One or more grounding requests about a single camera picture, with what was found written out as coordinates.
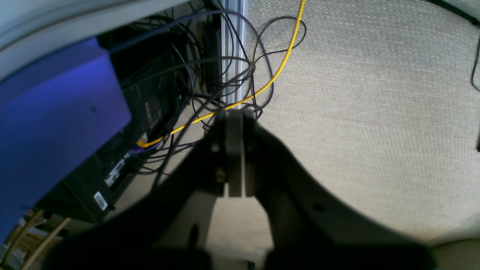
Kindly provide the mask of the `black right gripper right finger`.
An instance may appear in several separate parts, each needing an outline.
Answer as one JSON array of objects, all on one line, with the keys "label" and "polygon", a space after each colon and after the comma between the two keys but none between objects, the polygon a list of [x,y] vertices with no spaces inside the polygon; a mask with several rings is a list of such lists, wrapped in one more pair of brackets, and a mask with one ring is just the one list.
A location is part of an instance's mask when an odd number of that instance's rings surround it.
[{"label": "black right gripper right finger", "polygon": [[289,149],[243,113],[246,191],[265,210],[266,270],[437,270],[423,244],[379,225],[327,191]]}]

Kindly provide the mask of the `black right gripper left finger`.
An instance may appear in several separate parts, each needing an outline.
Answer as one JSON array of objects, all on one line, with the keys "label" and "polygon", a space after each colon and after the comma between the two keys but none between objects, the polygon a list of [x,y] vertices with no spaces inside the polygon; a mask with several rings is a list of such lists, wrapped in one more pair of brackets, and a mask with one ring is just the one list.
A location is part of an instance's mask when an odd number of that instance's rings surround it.
[{"label": "black right gripper left finger", "polygon": [[49,253],[46,270],[211,270],[204,249],[222,182],[218,181],[225,117],[221,110],[206,136],[124,212],[67,238]]}]

